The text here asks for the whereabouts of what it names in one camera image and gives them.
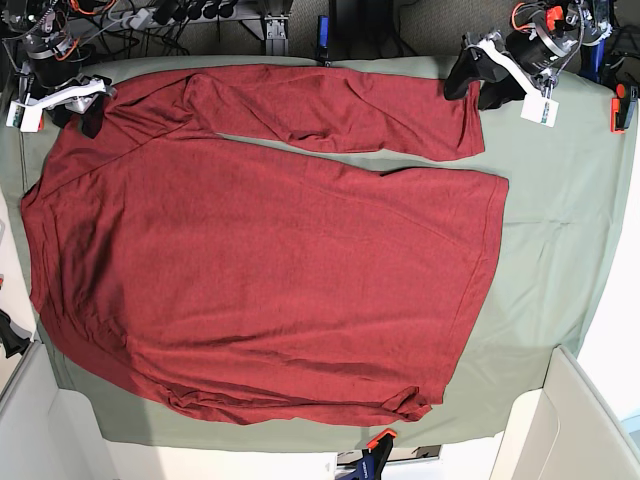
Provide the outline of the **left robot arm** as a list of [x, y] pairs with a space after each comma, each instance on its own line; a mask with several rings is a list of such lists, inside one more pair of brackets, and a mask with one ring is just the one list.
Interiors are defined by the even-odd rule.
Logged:
[[478, 107], [497, 109], [528, 94], [551, 96], [560, 73], [585, 47], [612, 32], [608, 1], [529, 1], [511, 13], [512, 32], [463, 36], [461, 51], [444, 84], [444, 97], [458, 100], [482, 83]]

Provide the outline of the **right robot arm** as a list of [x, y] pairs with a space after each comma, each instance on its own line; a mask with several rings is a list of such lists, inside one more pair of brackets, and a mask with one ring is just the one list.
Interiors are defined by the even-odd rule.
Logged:
[[36, 133], [44, 118], [63, 128], [77, 116], [84, 136], [95, 138], [103, 124], [112, 81], [82, 72], [81, 39], [69, 15], [76, 1], [3, 1], [1, 47], [10, 70], [1, 94], [6, 125]]

